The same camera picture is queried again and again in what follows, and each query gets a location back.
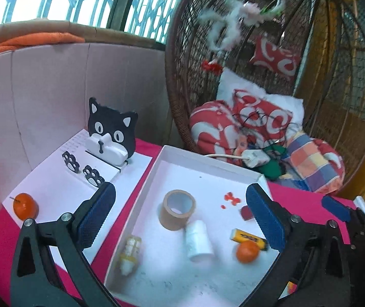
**cat paw cutout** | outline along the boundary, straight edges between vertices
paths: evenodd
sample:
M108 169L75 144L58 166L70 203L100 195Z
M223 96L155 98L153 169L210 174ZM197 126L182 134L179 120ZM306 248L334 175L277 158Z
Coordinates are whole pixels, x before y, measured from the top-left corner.
M99 171L92 169L90 165L86 165L86 167L83 169L83 173L86 177L86 180L95 187L100 187L104 183L104 178L100 176Z
M66 166L69 168L69 170L73 171L74 173L79 173L80 165L76 161L76 157L73 156L69 151L65 151L62 154L63 159L65 160Z

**metal screw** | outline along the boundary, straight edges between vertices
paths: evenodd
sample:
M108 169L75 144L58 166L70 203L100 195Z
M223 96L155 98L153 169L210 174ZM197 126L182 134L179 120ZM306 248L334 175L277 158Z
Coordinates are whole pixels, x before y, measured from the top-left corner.
M334 221L333 219L329 220L329 225L333 228L336 228L338 225L337 225L337 222Z
M63 221L69 221L71 219L71 213L70 212L66 212L65 214L62 214L62 216L60 218Z
M29 218L29 219L26 219L24 222L23 222L23 225L25 225L26 227L32 225L33 223L33 219L32 218Z
M294 222L294 223L298 223L300 222L302 219L297 215L297 214L293 214L291 216L291 220Z

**red eraser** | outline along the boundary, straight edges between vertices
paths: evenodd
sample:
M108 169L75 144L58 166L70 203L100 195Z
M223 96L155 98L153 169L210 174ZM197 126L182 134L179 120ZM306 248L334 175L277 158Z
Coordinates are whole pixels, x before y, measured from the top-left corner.
M241 216L242 216L243 220L245 220L245 221L248 221L248 220L254 218L254 215L252 214L251 209L247 205L244 205L241 208Z

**cushion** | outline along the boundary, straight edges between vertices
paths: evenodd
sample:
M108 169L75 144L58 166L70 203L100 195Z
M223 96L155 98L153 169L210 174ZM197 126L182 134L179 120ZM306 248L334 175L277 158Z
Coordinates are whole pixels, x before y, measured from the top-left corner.
M243 126L242 132L248 135L248 141L258 148L266 148L277 141L284 144L285 132L292 120L290 111L247 91L235 90L233 112Z
M202 154L233 154L237 147L240 127L233 115L223 101L210 101L192 111L189 127ZM216 158L241 165L239 160Z
M282 109L292 112L291 123L286 129L286 141L292 140L293 136L302 130L303 118L305 116L303 99L283 96L281 94L267 94L264 99Z
M343 172L337 172L335 165L327 158L332 158L332 161L339 164L340 168L343 168ZM329 144L320 139L312 139L304 132L295 135L287 147L287 152L282 156L282 160L288 163L293 170L288 171L290 174L281 176L280 180L291 179L300 186L299 188L304 185L311 192L329 194L335 193L343 185L342 158Z
M234 107L233 96L235 89L248 91L251 95L259 98L266 96L265 89L239 77L236 73L225 67L219 79L217 100L225 101L227 106L232 109Z
M293 82L296 68L300 63L300 56L274 45L265 37L257 36L255 38L255 53L249 62L255 66L266 67Z
M318 147L318 150L322 154L322 156L327 159L329 164L331 164L331 166L335 170L336 174L339 175L341 182L343 182L346 174L346 169L342 156L338 154L336 150L329 145L329 143L318 138L313 138L312 140Z

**plaid cloth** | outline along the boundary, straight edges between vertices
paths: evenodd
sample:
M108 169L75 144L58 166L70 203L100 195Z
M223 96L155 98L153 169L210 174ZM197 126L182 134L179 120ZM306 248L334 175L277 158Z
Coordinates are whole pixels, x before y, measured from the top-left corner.
M325 154L320 153L315 140L304 132L295 135L287 146L287 152L282 155L287 173L276 183L322 194L335 192L342 187L344 164L341 156L333 149L334 160L343 167L338 174L334 163L331 164L323 156Z

